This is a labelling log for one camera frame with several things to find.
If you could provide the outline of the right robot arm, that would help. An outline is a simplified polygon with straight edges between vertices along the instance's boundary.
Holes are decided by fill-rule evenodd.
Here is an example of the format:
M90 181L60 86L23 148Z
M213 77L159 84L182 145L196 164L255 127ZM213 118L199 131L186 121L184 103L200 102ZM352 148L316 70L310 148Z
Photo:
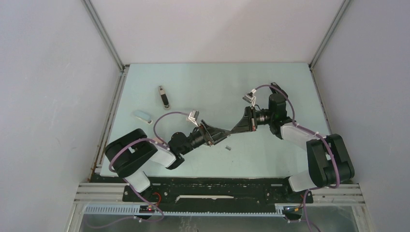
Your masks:
M260 125L268 125L271 133L300 147L307 153L307 171L288 177L288 185L281 189L282 198L294 202L301 191L314 188L336 188L355 175L343 138L338 134L323 136L306 129L288 115L287 99L279 93L269 96L267 109L245 108L242 119L231 133L256 131Z

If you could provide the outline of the beige and black large stapler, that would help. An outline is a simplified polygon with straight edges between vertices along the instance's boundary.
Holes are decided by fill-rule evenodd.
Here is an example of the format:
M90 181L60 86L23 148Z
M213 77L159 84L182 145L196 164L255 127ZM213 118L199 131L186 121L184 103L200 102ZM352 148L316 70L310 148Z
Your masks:
M168 100L168 97L166 95L166 91L165 91L164 87L163 86L158 86L158 91L159 91L160 98L161 98L164 109L165 110L170 110L171 107L170 107L169 100Z

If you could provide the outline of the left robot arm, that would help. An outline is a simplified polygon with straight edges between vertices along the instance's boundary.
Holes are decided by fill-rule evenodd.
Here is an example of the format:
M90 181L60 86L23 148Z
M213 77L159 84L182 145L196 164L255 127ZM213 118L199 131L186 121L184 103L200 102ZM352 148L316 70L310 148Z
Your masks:
M139 200L148 201L153 188L141 169L147 161L172 170L184 162L187 153L202 145L216 145L230 134L231 131L212 127L202 120L188 136L176 132L168 144L162 144L148 138L142 129L135 129L107 145L104 154L109 160L109 170L132 186Z

